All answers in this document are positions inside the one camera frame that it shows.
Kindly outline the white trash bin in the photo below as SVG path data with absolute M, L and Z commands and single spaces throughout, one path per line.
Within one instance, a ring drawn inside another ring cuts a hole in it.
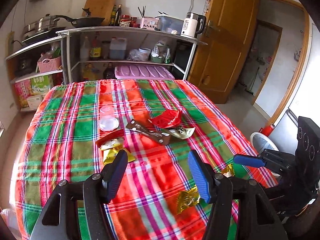
M 262 133 L 253 132 L 250 135 L 249 140 L 251 145 L 259 154 L 261 154 L 265 148 L 269 150 L 279 151 L 277 146 L 269 139 L 269 137 L 263 135 Z

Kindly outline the grey metal shelf rack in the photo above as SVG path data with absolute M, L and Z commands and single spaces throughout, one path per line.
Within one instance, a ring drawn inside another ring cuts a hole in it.
M 101 57 L 91 60 L 89 52 L 95 33 L 101 40 Z M 110 43 L 113 37 L 126 38 L 126 55 L 123 60 L 109 58 Z M 178 78 L 185 80 L 191 67 L 195 50 L 200 41 L 192 37 L 129 27 L 85 27 L 59 30 L 56 35 L 42 41 L 23 46 L 5 58 L 12 84 L 31 79 L 40 74 L 63 73 L 65 83 L 78 82 L 80 71 L 88 64 L 105 76 L 106 67 L 115 70 L 126 64 L 147 64 L 175 70 Z M 61 57 L 60 70 L 40 73 L 37 62 Z

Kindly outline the green cardboard box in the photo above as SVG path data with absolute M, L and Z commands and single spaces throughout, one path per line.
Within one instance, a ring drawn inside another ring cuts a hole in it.
M 14 84 L 15 91 L 22 108 L 35 110 L 46 94 L 53 88 L 51 75 L 32 77 Z

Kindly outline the translucent oil jug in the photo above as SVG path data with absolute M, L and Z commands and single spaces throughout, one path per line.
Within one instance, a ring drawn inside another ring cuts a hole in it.
M 127 39 L 113 37 L 110 43 L 109 58 L 112 60 L 123 60 L 126 55 Z

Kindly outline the dark sauce bottle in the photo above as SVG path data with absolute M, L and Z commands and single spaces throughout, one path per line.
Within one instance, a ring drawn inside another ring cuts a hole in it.
M 120 18 L 122 13 L 122 5 L 118 5 L 118 9 L 116 10 L 115 20 L 114 20 L 114 26 L 118 27 L 120 24 Z

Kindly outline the black frying pan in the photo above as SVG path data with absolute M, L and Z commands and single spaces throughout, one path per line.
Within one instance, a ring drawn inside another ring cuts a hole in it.
M 70 22 L 75 28 L 84 28 L 84 27 L 98 27 L 101 26 L 104 21 L 104 17 L 92 17 L 91 11 L 89 8 L 82 9 L 86 15 L 79 18 L 71 18 L 65 15 L 56 15 L 57 18 L 64 18 L 66 21 Z

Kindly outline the clear plastic cup lid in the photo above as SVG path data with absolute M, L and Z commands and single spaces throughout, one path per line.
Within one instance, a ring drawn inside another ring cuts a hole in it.
M 99 128 L 103 132 L 109 132 L 119 127 L 119 120 L 114 115 L 112 105 L 104 105 L 100 109 Z

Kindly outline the white patterned sachet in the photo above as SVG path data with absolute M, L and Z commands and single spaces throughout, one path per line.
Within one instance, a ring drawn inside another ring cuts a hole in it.
M 168 129 L 168 132 L 178 138 L 178 139 L 188 139 L 190 138 L 195 131 L 195 127 L 193 128 L 185 128 L 183 126 L 171 127 Z

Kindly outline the plaid tablecloth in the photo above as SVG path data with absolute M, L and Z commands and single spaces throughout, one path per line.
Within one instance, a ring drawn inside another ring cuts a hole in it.
M 201 239 L 211 210 L 200 202 L 177 213 L 177 197 L 193 187 L 187 159 L 196 150 L 216 172 L 235 154 L 256 155 L 245 136 L 202 92 L 183 80 L 100 80 L 54 87 L 38 107 L 25 134 L 15 185 L 17 222 L 23 239 L 57 183 L 84 181 L 103 168 L 97 141 L 100 109 L 113 107 L 124 145 L 134 156 L 114 200 L 106 207 L 116 239 Z M 166 109 L 182 113 L 189 139 L 168 145 L 125 129 Z

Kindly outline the pink storage box lid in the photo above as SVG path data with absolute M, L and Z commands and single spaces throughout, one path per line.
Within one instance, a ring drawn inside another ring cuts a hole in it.
M 174 76 L 166 68 L 147 64 L 127 64 L 116 66 L 114 70 L 118 80 L 174 80 Z

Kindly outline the red flat wrapper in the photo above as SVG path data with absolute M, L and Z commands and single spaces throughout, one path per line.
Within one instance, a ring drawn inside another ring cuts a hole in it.
M 181 124 L 181 110 L 166 109 L 162 114 L 149 119 L 149 122 L 161 129 L 177 127 Z

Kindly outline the wooden cutting board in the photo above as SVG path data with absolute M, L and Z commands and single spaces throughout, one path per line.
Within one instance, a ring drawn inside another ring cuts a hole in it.
M 89 9 L 92 17 L 103 17 L 101 25 L 108 26 L 116 0 L 86 0 L 85 9 Z

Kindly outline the yellow red snack bag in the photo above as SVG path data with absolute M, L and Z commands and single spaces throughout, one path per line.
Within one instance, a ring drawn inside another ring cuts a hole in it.
M 135 157 L 124 147 L 124 130 L 113 131 L 96 142 L 96 145 L 103 153 L 103 164 L 107 165 L 114 161 L 119 151 L 127 153 L 128 162 L 135 161 Z

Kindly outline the wooden door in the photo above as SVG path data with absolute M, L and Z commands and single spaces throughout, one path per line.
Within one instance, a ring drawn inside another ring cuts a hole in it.
M 211 0 L 207 24 L 188 81 L 213 103 L 224 104 L 253 41 L 259 0 Z

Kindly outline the small gold foil wrapper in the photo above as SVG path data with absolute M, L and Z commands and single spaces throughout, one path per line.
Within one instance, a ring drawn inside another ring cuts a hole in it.
M 221 174 L 223 174 L 225 177 L 234 177 L 235 172 L 234 172 L 234 167 L 233 164 L 227 164 L 226 167 L 221 171 Z

